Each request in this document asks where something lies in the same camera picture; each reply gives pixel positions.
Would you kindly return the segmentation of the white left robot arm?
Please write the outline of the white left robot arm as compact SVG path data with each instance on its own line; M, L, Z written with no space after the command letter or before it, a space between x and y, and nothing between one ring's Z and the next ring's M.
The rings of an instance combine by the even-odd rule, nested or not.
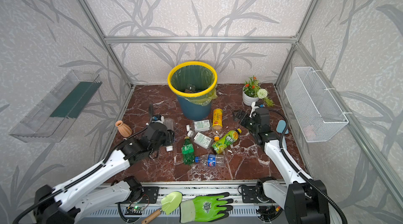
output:
M94 192L99 185L139 161L157 154L160 147L173 143L175 133L162 122L151 122L147 127L125 138L107 156L78 176L55 187L45 185L35 193L34 204L20 213L19 223L32 213L38 224L75 224L85 216L125 201L141 200L144 189L132 176L117 184Z

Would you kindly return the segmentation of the green soda bottle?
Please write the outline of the green soda bottle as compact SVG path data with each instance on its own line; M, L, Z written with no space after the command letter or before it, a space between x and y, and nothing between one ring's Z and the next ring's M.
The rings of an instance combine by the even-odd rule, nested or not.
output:
M188 136L184 138L184 144L182 146L182 156L184 164L192 165L195 163L194 146Z

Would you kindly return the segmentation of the lower white cap bottle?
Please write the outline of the lower white cap bottle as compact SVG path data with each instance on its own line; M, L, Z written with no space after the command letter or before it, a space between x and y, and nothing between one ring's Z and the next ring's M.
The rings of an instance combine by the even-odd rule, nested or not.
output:
M195 144L199 145L200 147L204 148L204 149L208 149L212 142L213 139L200 133L200 132L195 132L193 130L190 130L188 132L188 137L191 138Z

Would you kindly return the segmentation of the clear acrylic wall shelf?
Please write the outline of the clear acrylic wall shelf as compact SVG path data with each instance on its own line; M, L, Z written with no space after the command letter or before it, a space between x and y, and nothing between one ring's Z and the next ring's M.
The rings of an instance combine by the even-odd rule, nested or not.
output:
M10 136L25 143L59 143L101 85L99 74L71 70Z

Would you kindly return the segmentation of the yellow orange drink bottle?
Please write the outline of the yellow orange drink bottle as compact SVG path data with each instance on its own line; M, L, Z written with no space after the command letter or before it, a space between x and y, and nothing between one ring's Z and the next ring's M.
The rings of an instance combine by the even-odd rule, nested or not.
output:
M222 114L223 111L221 108L216 108L213 111L213 129L221 130L222 129Z

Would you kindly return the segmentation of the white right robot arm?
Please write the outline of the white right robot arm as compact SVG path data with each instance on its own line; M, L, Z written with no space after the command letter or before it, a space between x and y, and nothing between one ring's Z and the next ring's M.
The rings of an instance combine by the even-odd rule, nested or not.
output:
M233 111L233 119L247 129L264 153L273 161L285 184L275 180L261 184L265 198L273 200L285 212L290 224L329 224L333 207L341 222L346 224L347 217L342 209L327 194L321 180L308 175L285 148L286 125L281 134L271 129L270 113L276 110L265 107L254 108L250 114L243 110Z

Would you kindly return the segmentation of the green label juice bottle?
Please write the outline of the green label juice bottle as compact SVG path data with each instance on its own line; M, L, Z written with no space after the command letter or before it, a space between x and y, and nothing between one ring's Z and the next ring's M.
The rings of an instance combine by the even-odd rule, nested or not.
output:
M225 134L220 140L216 141L212 148L216 154L221 154L228 147L233 145L239 139L239 135L242 133L240 128L236 130L230 130L227 134Z

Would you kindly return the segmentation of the white cap bottle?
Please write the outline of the white cap bottle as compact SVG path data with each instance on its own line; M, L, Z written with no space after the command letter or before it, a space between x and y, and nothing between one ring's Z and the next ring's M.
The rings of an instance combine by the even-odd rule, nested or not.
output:
M191 124L186 125L186 130L195 132L204 132L212 129L212 124L210 120L193 121Z
M199 145L200 147L204 148L204 149L208 149L212 142L213 139L200 133L200 132L195 132L193 130L190 130L188 132L188 137L191 138L195 144Z

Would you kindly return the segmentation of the upper white cap bottle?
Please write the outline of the upper white cap bottle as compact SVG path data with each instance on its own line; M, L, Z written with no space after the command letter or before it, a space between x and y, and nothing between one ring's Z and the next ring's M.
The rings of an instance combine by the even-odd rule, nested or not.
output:
M186 125L186 130L195 132L204 132L212 129L212 124L210 120L193 121L191 124Z

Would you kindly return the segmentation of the white plant pot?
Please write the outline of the white plant pot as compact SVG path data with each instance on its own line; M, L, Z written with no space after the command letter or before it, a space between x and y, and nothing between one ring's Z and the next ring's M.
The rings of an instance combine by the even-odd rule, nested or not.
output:
M253 102L258 102L259 98L250 97L244 91L242 91L242 101L246 106L251 106Z

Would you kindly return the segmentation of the small terracotta vase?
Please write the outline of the small terracotta vase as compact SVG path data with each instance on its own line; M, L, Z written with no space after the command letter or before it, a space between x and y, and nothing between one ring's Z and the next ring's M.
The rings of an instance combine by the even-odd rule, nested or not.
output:
M133 134L132 129L122 120L116 121L115 126L117 127L121 136L123 136L124 138L128 138Z

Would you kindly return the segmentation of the clear crushed plastic bottle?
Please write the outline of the clear crushed plastic bottle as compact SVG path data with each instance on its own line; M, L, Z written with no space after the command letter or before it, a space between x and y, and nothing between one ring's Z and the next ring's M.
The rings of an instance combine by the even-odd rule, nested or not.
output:
M189 83L189 84L186 85L186 88L185 88L184 92L185 93L196 93L197 92L196 86Z

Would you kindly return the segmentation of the water bottle blue label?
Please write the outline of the water bottle blue label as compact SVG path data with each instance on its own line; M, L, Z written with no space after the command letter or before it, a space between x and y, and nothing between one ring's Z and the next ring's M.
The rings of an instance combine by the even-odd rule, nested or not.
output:
M173 150L173 144L175 142L174 120L165 119L164 125L167 127L169 137L168 140L165 142L166 151L171 152Z

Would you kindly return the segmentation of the green plastic bin liner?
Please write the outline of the green plastic bin liner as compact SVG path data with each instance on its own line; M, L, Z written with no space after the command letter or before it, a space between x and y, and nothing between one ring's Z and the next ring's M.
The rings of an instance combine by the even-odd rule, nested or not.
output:
M195 105L207 106L217 98L217 72L203 62L185 62L176 66L169 73L167 82L179 98ZM184 92L189 83L196 86L196 93Z

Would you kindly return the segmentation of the green work glove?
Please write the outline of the green work glove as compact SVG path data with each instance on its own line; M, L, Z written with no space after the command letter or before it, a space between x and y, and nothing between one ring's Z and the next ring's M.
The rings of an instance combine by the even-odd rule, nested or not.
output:
M192 200L182 202L180 208L180 223L215 222L229 217L233 210L234 200L230 193L210 194L197 196Z

